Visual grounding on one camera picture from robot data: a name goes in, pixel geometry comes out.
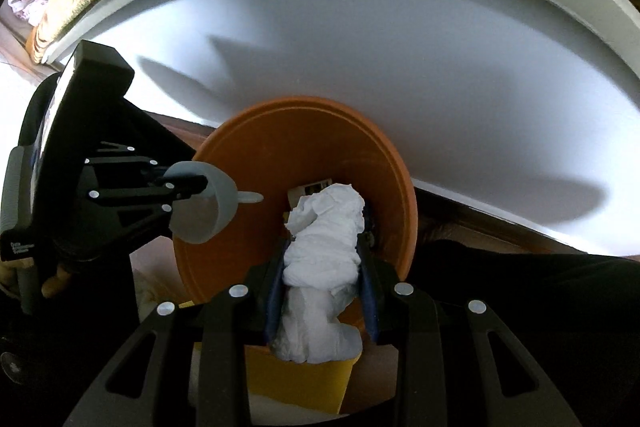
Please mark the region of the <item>person's left hand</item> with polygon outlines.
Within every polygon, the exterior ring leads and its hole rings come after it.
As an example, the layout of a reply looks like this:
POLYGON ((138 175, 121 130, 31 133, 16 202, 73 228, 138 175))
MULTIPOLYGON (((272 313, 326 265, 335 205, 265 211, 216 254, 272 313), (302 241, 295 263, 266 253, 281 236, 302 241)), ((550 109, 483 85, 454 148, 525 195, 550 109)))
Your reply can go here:
POLYGON ((17 280, 22 298, 50 298, 70 279, 62 265, 55 270, 47 265, 36 265, 34 259, 1 262, 1 285, 9 287, 17 280))

